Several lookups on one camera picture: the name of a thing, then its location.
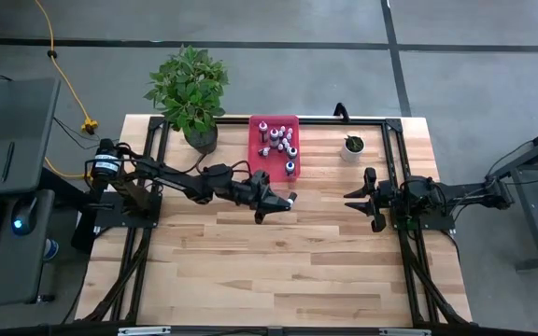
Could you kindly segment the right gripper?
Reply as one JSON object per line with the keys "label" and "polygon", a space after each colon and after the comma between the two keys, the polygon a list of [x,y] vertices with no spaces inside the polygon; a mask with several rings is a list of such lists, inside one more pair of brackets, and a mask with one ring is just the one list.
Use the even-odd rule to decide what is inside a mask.
{"label": "right gripper", "polygon": [[386,219],[380,213],[381,209],[391,208],[395,192],[390,181],[376,181],[374,168],[366,168],[364,171],[365,186],[344,195],[348,199],[361,199],[369,196],[367,202],[349,202],[345,206],[358,210],[368,217],[372,217],[371,228],[373,232],[382,232],[386,226]]}

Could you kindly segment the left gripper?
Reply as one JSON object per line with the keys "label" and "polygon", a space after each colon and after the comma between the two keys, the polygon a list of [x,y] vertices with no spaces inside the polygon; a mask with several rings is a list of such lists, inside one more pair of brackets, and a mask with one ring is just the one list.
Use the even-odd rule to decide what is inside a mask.
{"label": "left gripper", "polygon": [[269,174],[263,170],[256,171],[246,181],[249,187],[248,205],[254,210],[256,224],[262,224],[266,215],[276,212],[287,212],[291,206],[287,201],[295,201],[297,193],[293,191],[271,191]]}

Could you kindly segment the pink plastic tray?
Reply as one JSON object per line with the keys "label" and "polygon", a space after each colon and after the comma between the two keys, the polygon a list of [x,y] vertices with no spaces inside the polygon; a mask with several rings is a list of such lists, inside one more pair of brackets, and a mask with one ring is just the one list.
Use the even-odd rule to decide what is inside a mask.
{"label": "pink plastic tray", "polygon": [[[266,143],[260,142],[258,125],[261,121],[264,121],[268,125],[268,141]],[[291,147],[296,147],[298,149],[298,156],[293,161],[295,163],[295,173],[290,176],[287,176],[285,171],[286,162],[290,161],[287,155],[287,149],[284,148],[284,151],[279,153],[277,148],[270,148],[269,155],[266,158],[261,157],[258,154],[258,151],[261,148],[270,147],[270,130],[279,130],[281,126],[285,126],[286,128],[283,138],[286,138],[288,128],[293,129],[293,134],[291,135],[292,138],[291,141],[289,141],[289,144]],[[264,170],[270,175],[270,180],[272,182],[294,182],[301,174],[302,169],[300,138],[300,123],[296,116],[252,116],[248,123],[248,162],[251,169],[253,171]]]}

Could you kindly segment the succulent in white pot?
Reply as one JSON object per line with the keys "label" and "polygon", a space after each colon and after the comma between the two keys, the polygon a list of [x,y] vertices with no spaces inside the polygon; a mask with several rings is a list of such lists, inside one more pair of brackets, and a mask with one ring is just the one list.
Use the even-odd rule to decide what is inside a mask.
{"label": "succulent in white pot", "polygon": [[364,140],[357,135],[348,135],[340,152],[341,158],[346,162],[359,162],[365,149]]}

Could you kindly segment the leafy tree in black pot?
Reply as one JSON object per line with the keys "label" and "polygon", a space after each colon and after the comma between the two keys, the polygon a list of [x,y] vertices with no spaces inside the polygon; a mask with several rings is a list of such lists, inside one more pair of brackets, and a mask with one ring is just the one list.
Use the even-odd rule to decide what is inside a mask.
{"label": "leafy tree in black pot", "polygon": [[225,115],[221,97],[228,84],[223,62],[213,60],[206,49],[183,46],[149,74],[144,98],[188,145],[210,154],[217,148],[217,118]]}

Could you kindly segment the black computer mouse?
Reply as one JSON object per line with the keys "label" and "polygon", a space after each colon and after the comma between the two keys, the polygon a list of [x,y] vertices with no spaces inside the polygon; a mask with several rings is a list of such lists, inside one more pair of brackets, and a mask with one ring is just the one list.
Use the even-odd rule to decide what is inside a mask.
{"label": "black computer mouse", "polygon": [[16,201],[11,212],[11,229],[18,236],[28,235],[35,228],[36,197]]}

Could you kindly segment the black pen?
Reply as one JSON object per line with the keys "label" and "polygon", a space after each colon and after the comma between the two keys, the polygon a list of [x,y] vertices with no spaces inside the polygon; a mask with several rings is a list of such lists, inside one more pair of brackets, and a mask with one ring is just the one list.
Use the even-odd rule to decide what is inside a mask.
{"label": "black pen", "polygon": [[2,172],[2,176],[1,176],[1,182],[2,183],[5,183],[7,181],[10,166],[11,166],[11,163],[12,163],[12,160],[13,160],[14,151],[15,151],[15,142],[11,141],[9,143],[9,146],[8,146],[8,149],[7,149],[7,156],[6,156],[4,169],[3,169],[3,172]]}

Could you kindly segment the dark grey desk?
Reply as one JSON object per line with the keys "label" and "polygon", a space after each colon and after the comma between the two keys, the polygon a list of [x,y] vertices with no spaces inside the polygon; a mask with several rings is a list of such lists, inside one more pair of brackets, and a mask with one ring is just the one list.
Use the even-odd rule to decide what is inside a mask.
{"label": "dark grey desk", "polygon": [[[0,82],[0,305],[36,300],[55,193],[39,182],[60,84],[55,79]],[[7,181],[1,176],[11,141],[15,151]],[[18,199],[36,197],[35,228],[11,229]]]}

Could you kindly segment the silver aluminium bracket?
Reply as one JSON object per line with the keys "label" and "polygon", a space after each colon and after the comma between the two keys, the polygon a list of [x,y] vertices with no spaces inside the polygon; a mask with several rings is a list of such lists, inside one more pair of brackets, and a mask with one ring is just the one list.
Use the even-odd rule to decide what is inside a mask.
{"label": "silver aluminium bracket", "polygon": [[432,336],[429,329],[403,329],[403,328],[387,328],[380,329],[379,336]]}
{"label": "silver aluminium bracket", "polygon": [[117,336],[164,336],[171,333],[172,328],[170,326],[146,326],[120,328]]}

